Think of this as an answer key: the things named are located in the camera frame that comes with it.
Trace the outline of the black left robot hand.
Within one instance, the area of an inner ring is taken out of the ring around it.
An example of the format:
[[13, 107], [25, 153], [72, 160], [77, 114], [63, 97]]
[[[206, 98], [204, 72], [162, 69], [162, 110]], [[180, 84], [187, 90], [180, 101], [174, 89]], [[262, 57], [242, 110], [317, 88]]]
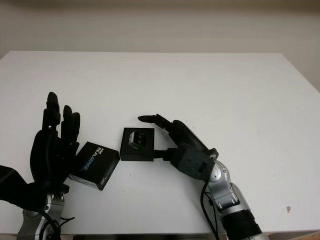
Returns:
[[50, 92], [43, 110], [42, 128], [35, 135], [30, 170], [33, 180], [49, 193], [69, 192], [65, 184], [79, 147], [80, 114], [65, 105], [60, 114], [58, 97]]

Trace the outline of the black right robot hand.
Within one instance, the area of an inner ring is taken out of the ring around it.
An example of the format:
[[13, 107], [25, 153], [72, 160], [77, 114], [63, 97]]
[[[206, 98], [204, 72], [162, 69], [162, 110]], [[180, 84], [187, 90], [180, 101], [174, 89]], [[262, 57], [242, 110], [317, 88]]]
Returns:
[[179, 146], [184, 143], [198, 151], [204, 152], [211, 159], [217, 159], [219, 153], [215, 148], [209, 149], [205, 144], [180, 120], [170, 122], [159, 114], [156, 115], [142, 115], [138, 120], [144, 123], [155, 124], [161, 129], [168, 132], [168, 136], [172, 141]]

